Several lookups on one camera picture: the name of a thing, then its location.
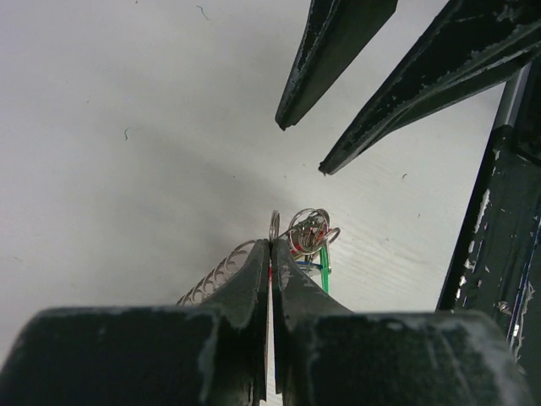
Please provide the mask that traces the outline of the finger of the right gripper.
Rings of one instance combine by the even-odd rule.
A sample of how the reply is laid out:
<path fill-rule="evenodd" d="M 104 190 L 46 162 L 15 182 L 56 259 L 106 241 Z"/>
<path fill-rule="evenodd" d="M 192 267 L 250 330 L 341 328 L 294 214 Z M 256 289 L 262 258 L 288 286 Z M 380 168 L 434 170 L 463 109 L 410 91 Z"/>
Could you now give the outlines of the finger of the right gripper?
<path fill-rule="evenodd" d="M 313 0 L 275 120 L 297 124 L 396 12 L 397 0 Z"/>
<path fill-rule="evenodd" d="M 449 1 L 319 170 L 338 172 L 389 133 L 507 81 L 539 54 L 538 1 Z"/>

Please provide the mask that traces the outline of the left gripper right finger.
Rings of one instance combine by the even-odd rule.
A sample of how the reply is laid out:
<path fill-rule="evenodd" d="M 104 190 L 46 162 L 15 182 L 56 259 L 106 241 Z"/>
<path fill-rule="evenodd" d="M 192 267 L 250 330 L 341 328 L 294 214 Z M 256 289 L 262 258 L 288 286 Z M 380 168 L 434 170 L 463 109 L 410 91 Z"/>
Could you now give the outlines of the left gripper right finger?
<path fill-rule="evenodd" d="M 355 313 L 271 249 L 275 383 L 286 405 L 530 405 L 506 341 L 476 311 Z"/>

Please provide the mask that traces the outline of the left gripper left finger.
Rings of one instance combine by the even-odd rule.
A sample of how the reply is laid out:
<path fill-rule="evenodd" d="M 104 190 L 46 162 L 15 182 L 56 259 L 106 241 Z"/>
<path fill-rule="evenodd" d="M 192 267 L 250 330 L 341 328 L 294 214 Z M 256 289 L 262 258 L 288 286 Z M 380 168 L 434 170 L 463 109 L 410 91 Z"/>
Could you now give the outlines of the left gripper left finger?
<path fill-rule="evenodd" d="M 257 405 L 266 398 L 270 245 L 192 306 L 51 308 L 1 369 L 4 405 Z"/>

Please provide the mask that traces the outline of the blue tag key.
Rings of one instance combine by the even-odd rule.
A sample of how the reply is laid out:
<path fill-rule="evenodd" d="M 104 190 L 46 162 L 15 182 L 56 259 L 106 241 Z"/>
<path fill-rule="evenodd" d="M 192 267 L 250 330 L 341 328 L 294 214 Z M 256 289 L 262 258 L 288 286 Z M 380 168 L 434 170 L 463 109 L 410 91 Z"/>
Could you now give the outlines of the blue tag key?
<path fill-rule="evenodd" d="M 321 271 L 323 269 L 323 266 L 321 264 L 309 261 L 297 261 L 296 264 L 298 268 L 302 272 L 306 273 L 309 277 L 314 277 L 321 274 Z"/>

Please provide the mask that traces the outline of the green tag key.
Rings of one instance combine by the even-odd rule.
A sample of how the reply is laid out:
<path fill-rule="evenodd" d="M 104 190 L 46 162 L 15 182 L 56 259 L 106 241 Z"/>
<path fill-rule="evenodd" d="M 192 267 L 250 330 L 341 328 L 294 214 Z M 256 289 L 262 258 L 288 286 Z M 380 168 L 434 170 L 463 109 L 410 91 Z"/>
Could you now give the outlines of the green tag key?
<path fill-rule="evenodd" d="M 329 245 L 325 244 L 324 246 L 322 246 L 319 253 L 320 253 L 321 287 L 328 294 L 330 292 L 330 274 L 331 274 Z"/>

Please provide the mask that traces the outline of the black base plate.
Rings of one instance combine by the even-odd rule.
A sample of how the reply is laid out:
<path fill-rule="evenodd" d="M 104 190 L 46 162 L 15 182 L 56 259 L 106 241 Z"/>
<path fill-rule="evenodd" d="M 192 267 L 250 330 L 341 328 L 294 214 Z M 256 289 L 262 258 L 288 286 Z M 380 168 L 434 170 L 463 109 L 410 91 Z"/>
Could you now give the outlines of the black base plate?
<path fill-rule="evenodd" d="M 540 284 L 540 61 L 506 84 L 437 310 L 481 311 L 521 373 L 540 358 L 525 319 Z"/>

